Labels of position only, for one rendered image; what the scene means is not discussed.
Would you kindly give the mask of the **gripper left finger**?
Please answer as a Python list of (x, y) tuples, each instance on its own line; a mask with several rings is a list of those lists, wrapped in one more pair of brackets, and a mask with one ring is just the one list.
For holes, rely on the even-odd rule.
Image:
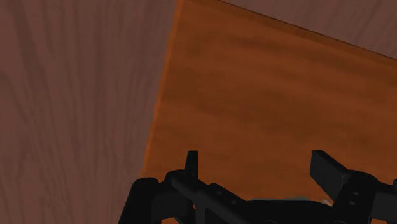
[(139, 178), (130, 188), (118, 224), (252, 224), (247, 202), (212, 183), (199, 180), (199, 154), (189, 151), (185, 168), (168, 172), (164, 180)]

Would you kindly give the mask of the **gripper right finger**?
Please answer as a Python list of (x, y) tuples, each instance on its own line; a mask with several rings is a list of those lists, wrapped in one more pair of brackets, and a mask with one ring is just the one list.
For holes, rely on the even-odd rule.
[(312, 151), (310, 176), (333, 201), (331, 224), (397, 224), (397, 179), (389, 185), (347, 169), (323, 150)]

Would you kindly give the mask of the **orange-brown wooden table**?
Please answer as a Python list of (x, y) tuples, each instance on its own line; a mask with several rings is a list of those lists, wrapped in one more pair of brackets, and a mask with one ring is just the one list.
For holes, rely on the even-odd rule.
[(323, 150), (397, 179), (397, 60), (220, 0), (177, 0), (143, 176), (181, 169), (243, 199), (332, 200)]

